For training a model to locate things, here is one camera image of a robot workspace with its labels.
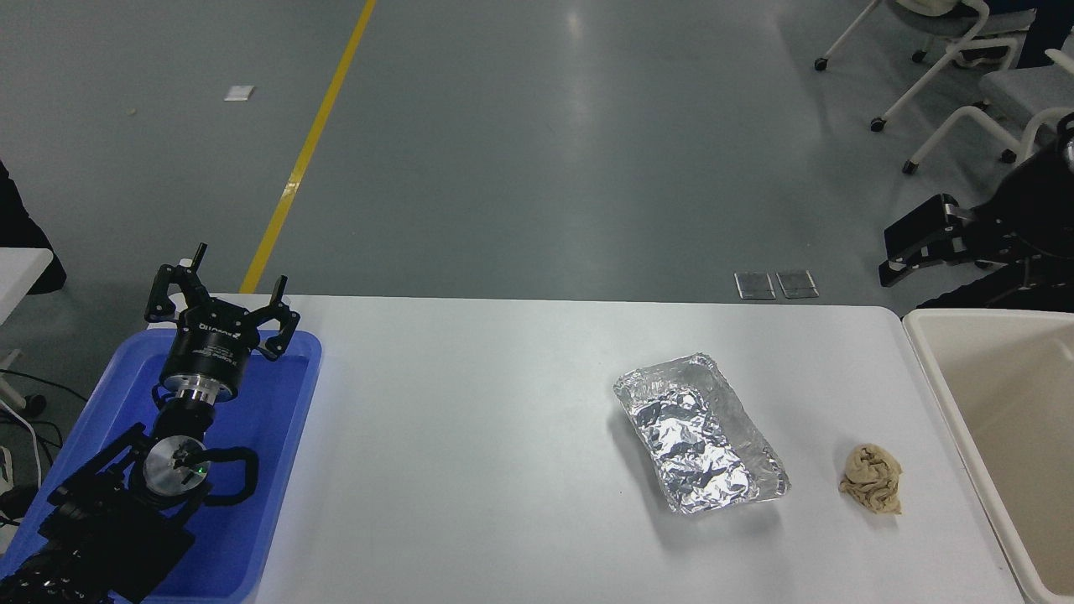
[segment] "metal plate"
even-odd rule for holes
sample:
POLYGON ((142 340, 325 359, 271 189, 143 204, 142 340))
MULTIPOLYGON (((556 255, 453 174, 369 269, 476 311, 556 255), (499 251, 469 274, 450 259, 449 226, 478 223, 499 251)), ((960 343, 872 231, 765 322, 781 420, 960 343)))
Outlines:
POLYGON ((253 86, 232 86, 228 88, 228 96, 223 98, 226 101, 248 101, 250 100, 250 95, 253 94, 253 86))
POLYGON ((813 282, 813 275, 809 271, 783 271, 775 273, 775 277, 780 279, 780 288, 783 289, 783 296, 787 300, 818 298, 821 296, 816 291, 816 283, 813 282))
POLYGON ((768 273, 735 273, 742 300, 775 300, 772 277, 768 273))

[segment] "white desk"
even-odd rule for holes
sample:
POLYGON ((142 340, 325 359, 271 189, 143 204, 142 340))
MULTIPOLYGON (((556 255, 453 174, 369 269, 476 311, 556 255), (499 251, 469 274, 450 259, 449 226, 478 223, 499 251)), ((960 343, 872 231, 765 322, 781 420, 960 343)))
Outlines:
POLYGON ((0 247, 0 323, 52 261, 47 249, 0 247))
POLYGON ((324 357, 260 604, 1022 601, 887 311, 292 306, 324 357), (667 509, 611 387, 695 351, 716 360, 783 458, 784 499, 667 509), (862 442, 902 462, 902 516, 838 492, 862 442))

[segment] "aluminum foil tray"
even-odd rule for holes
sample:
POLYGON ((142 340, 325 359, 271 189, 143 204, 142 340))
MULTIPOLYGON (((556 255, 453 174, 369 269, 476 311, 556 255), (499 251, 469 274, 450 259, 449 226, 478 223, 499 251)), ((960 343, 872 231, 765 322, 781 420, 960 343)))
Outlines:
POLYGON ((614 390, 671 509, 768 501, 790 488, 780 458, 707 355, 632 371, 614 390))

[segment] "cable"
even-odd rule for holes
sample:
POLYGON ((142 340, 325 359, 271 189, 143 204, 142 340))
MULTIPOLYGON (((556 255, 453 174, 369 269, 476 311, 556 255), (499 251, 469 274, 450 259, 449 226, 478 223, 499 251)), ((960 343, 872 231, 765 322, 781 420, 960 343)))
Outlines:
POLYGON ((74 394, 75 397, 77 397, 78 399, 81 399, 82 402, 84 402, 84 403, 88 403, 89 402, 89 399, 87 399, 86 397, 83 397, 82 394, 75 392, 71 388, 68 388, 67 386, 63 386, 62 384, 57 384, 55 382, 49 382, 47 379, 38 377, 37 375, 30 375, 29 373, 23 373, 20 371, 14 371, 14 370, 10 370, 10 369, 0 369, 0 373, 8 373, 8 374, 11 374, 11 375, 17 375, 19 377, 25 377, 27 379, 32 379, 34 382, 39 382, 39 383, 44 384, 46 386, 53 386, 55 388, 59 388, 60 390, 67 390, 68 392, 71 392, 72 394, 74 394))
POLYGON ((8 413, 11 414, 11 416, 13 418, 15 418, 19 423, 21 423, 23 426, 25 426, 26 429, 30 431, 30 443, 31 443, 30 446, 33 447, 33 463, 35 463, 37 466, 38 466, 38 488, 40 489, 41 488, 41 452, 38 450, 38 433, 33 430, 33 427, 30 426, 30 423, 27 420, 23 419, 17 413, 14 412, 14 409, 12 409, 11 407, 9 407, 8 403, 3 402, 3 399, 0 399, 0 406, 3 406, 3 408, 8 409, 8 413))
POLYGON ((59 441, 59 444, 57 445, 56 443, 53 443, 52 441, 45 441, 45 442, 48 443, 49 445, 56 447, 56 448, 59 448, 59 447, 63 446, 63 433, 60 432, 60 427, 59 426, 56 426, 52 421, 45 421, 43 419, 31 419, 30 423, 32 423, 33 426, 38 426, 39 423, 40 425, 44 425, 44 426, 50 426, 53 428, 53 430, 56 431, 56 440, 59 441))
MULTIPOLYGON (((52 429, 56 431, 56 440, 58 442, 49 441, 48 438, 45 438, 41 434, 38 434, 38 442, 39 443, 44 443, 46 445, 56 447, 57 449, 63 448, 63 434, 60 432, 59 426, 56 426, 52 421, 44 421, 44 420, 41 420, 41 419, 31 419, 29 421, 30 421, 31 426, 45 425, 45 426, 52 427, 52 429)), ((0 416, 0 425, 2 425, 2 426, 18 426, 19 428, 23 428, 21 423, 12 420, 6 415, 0 416)))

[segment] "chair leg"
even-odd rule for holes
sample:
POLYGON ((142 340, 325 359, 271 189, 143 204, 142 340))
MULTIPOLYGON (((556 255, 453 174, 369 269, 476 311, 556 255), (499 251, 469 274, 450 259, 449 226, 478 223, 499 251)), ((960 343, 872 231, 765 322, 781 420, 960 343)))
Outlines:
POLYGON ((999 139, 1003 144, 1012 148, 1018 148, 1018 140, 1004 130, 1003 127, 1000 126, 995 119, 988 117, 988 114, 979 109, 973 105, 967 105, 955 110, 955 112, 940 125, 940 128, 937 128, 937 131, 933 132, 927 141, 925 141, 925 144, 914 152, 914 155, 910 156, 910 159, 906 160, 906 163, 902 167, 903 173, 912 174, 914 170, 920 166, 921 161, 925 161, 925 157, 932 153, 932 149, 935 148, 935 146, 940 144, 940 141, 947 135, 947 132, 950 131, 952 127, 963 117, 969 117, 979 124, 985 130, 988 131, 989 134, 999 139))
POLYGON ((854 23, 851 24, 851 27, 846 28, 846 31, 844 31, 843 34, 840 35, 838 40, 836 40, 836 43, 831 45, 831 48, 828 48, 828 52, 826 52, 824 55, 821 56, 821 58, 818 58, 816 61, 813 62, 813 67, 817 71, 825 70, 825 68, 828 66, 828 59, 830 59, 831 56, 836 54, 836 51, 838 51, 843 44, 846 43, 846 39, 851 37, 851 33, 853 33, 854 30, 857 29, 859 25, 861 25, 861 21, 866 20, 866 17, 868 17, 870 13, 876 10, 876 6, 880 5, 880 2, 881 0, 872 0, 871 2, 869 2, 869 5, 866 6, 866 10, 861 11, 861 14, 858 15, 858 18, 854 19, 854 23))
POLYGON ((1021 133, 1021 141, 1018 142, 1017 146, 1011 147, 1018 156, 1014 164, 1018 166, 1029 159, 1029 154, 1033 150, 1033 143, 1036 141, 1036 132, 1045 123, 1060 119, 1071 112, 1074 112, 1074 107, 1051 107, 1034 115, 1026 125, 1026 130, 1021 133))
POLYGON ((914 85, 910 87, 910 90, 906 90, 901 97, 899 97, 899 100, 895 101, 894 105, 888 107, 888 110, 885 111, 880 117, 873 118, 870 125, 870 128, 872 129, 873 132, 880 132, 881 130, 883 130, 884 124, 886 124, 887 120, 891 118, 891 116, 898 113, 899 110, 901 110, 908 102, 910 102, 910 100, 913 99, 914 96, 917 95, 917 92, 919 92, 921 88, 924 88, 929 82, 931 82, 932 78, 935 77, 937 73, 939 73, 941 69, 947 67, 947 63, 953 61, 955 59, 955 56, 961 53, 962 49, 967 46, 967 44, 973 42, 973 38, 977 35, 977 32, 979 32, 983 27, 985 27, 985 21, 988 20, 988 15, 989 15, 988 5, 985 4, 982 0, 962 0, 962 1, 964 4, 977 11, 976 23, 973 24, 973 27, 971 27, 970 30, 967 31, 964 35, 962 35, 962 38, 960 38, 954 44, 949 44, 943 57, 940 57, 940 60, 938 60, 935 64, 932 66, 931 69, 925 72, 925 75, 923 75, 920 80, 915 82, 914 85))

